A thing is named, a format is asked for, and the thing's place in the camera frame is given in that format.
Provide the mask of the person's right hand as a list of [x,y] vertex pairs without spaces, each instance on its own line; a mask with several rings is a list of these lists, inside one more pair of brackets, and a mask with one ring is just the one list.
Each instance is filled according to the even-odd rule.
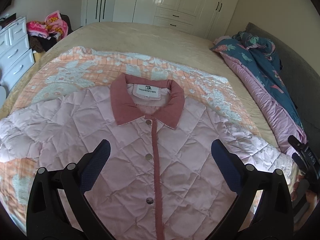
[[[291,193],[291,200],[293,202],[298,197],[297,189],[299,187],[300,181],[303,180],[303,179],[304,179],[304,177],[299,175],[297,181],[293,185],[293,191]],[[315,209],[315,207],[316,207],[316,205],[318,203],[318,199],[317,199],[317,194],[315,194],[314,192],[312,192],[310,190],[307,190],[305,192],[305,195],[306,195],[306,201],[309,204],[309,208],[304,212],[304,217],[308,218],[312,214],[313,210]]]

